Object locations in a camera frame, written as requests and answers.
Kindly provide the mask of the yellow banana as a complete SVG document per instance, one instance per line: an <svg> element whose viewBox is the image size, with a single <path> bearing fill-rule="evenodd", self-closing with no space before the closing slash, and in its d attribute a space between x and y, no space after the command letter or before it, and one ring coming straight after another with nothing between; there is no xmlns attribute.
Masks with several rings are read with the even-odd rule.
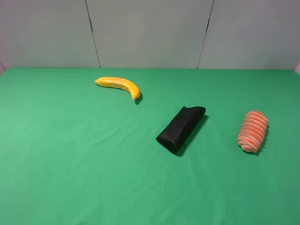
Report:
<svg viewBox="0 0 300 225"><path fill-rule="evenodd" d="M140 97L140 90L130 80L119 77L100 77L94 81L100 87L121 89L130 93L131 98L135 101Z"/></svg>

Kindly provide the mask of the orange striped spiral bread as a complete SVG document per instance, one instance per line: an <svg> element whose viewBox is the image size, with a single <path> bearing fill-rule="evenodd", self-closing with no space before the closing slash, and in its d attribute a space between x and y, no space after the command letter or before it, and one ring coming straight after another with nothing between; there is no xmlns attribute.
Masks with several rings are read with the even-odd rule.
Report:
<svg viewBox="0 0 300 225"><path fill-rule="evenodd" d="M245 152L257 153L264 142L268 128L268 119L258 111L246 113L237 136L237 144Z"/></svg>

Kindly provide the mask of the green table cloth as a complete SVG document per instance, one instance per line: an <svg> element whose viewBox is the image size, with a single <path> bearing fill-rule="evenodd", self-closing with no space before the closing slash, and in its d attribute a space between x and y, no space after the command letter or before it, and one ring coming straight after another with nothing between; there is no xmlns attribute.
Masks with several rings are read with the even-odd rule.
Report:
<svg viewBox="0 0 300 225"><path fill-rule="evenodd" d="M130 80L130 93L100 87ZM206 113L176 155L156 141ZM257 153L237 136L268 119ZM3 225L297 225L300 76L291 70L10 68L0 77Z"/></svg>

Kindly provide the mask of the black glasses case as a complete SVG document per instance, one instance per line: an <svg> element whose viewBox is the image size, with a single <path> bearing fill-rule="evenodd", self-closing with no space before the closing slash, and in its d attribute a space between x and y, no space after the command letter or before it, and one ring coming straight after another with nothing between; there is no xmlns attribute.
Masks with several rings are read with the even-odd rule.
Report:
<svg viewBox="0 0 300 225"><path fill-rule="evenodd" d="M206 113L202 106L182 107L156 141L176 155Z"/></svg>

